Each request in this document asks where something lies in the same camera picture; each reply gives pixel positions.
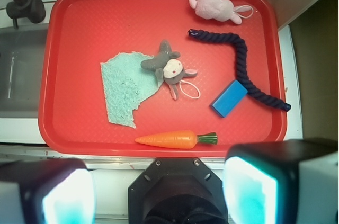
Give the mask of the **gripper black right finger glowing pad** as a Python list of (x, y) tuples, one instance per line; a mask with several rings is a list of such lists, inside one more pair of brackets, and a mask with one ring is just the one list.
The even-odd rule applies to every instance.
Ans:
[(338, 223), (338, 142), (236, 144), (222, 189), (234, 223)]

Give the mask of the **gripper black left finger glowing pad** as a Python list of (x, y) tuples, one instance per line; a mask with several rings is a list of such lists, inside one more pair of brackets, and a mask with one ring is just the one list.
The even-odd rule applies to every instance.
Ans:
[(94, 223), (92, 173), (77, 158), (1, 163), (1, 223)]

